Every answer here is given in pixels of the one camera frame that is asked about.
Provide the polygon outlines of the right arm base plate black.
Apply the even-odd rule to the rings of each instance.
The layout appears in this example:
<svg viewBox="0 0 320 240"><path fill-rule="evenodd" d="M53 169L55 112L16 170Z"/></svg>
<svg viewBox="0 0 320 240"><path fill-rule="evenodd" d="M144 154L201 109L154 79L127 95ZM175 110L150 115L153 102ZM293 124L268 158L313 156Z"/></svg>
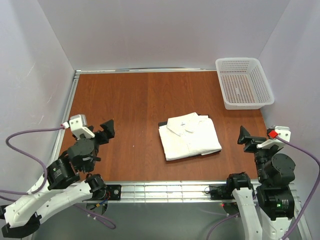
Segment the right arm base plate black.
<svg viewBox="0 0 320 240"><path fill-rule="evenodd" d="M204 189L204 193L209 195L211 200L227 200L230 198L229 194L227 193L227 185L220 184L214 185L210 184Z"/></svg>

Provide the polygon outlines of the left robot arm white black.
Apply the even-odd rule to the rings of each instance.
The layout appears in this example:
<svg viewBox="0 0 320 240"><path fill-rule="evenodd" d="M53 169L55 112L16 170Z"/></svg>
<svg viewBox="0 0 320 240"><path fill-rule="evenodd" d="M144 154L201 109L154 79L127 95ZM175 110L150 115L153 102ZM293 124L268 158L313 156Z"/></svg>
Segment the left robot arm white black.
<svg viewBox="0 0 320 240"><path fill-rule="evenodd" d="M115 137L114 120L94 131L84 115L76 115L49 131L70 129L75 143L50 165L42 165L43 174L20 198L0 207L0 218L5 220L2 236L22 239L36 232L41 224L62 210L81 201L98 201L103 205L111 197L111 190L100 174L92 174L99 147Z"/></svg>

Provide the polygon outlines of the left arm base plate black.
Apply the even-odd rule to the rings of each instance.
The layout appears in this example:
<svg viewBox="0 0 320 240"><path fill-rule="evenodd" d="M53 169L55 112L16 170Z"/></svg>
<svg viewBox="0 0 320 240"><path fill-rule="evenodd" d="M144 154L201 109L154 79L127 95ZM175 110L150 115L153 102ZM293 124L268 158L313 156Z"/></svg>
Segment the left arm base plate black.
<svg viewBox="0 0 320 240"><path fill-rule="evenodd" d="M120 184L108 184L105 187L105 199L109 201L119 201L122 194L122 186Z"/></svg>

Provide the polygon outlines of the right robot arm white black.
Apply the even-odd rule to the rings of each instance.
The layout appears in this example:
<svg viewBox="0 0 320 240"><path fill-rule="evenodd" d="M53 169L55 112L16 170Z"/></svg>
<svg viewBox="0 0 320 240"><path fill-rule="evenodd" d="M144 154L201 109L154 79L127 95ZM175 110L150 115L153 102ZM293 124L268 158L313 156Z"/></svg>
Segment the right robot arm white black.
<svg viewBox="0 0 320 240"><path fill-rule="evenodd" d="M235 199L245 239L280 240L294 218L295 200L289 184L295 179L295 163L279 151L291 139L286 126L274 126L266 137L252 136L240 127L237 143L254 155L259 186L246 173L230 174L226 191Z"/></svg>

